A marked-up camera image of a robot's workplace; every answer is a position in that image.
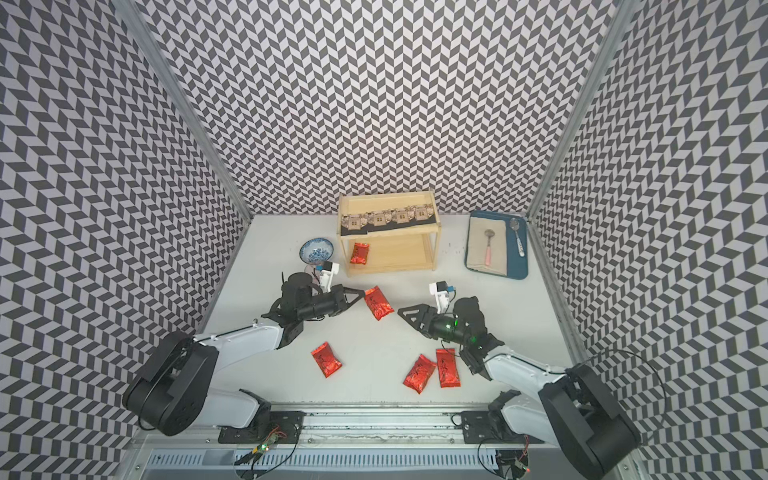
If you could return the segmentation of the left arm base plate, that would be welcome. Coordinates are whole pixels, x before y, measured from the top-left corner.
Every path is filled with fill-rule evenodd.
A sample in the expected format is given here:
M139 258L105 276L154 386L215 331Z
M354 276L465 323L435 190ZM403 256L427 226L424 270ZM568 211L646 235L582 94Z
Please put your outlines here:
M222 427L219 444L264 444L274 431L279 444L295 444L303 428L305 413L302 411L272 411L268 416L257 416L249 427L237 429Z

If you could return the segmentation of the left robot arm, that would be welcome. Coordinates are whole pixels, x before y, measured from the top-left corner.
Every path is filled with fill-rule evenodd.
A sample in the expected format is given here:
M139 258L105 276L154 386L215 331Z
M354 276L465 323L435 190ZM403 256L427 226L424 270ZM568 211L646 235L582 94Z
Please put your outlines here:
M365 297L361 289L322 286L299 272L282 279L281 296L252 324L224 333L167 334L122 394L122 406L142 429L175 436L192 426L251 430L264 434L271 404L248 390L211 386L224 369L265 352L284 348L306 322L346 312Z

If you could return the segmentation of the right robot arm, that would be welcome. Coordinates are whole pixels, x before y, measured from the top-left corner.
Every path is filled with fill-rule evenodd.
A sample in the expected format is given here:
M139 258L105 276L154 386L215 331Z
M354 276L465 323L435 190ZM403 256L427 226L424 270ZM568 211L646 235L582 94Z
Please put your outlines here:
M639 429L590 366L552 367L515 352L488 331L477 298L457 300L450 313L417 304L398 315L427 338L457 343L471 373L530 398L501 404L507 429L559 447L582 477L604 478L640 446Z

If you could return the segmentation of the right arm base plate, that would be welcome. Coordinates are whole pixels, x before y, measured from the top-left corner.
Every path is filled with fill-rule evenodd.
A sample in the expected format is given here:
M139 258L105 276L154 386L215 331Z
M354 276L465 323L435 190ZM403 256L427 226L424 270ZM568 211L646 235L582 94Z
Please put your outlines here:
M451 421L454 427L461 431L465 444L543 444L543 441L536 437L513 432L497 412L462 411L452 415Z

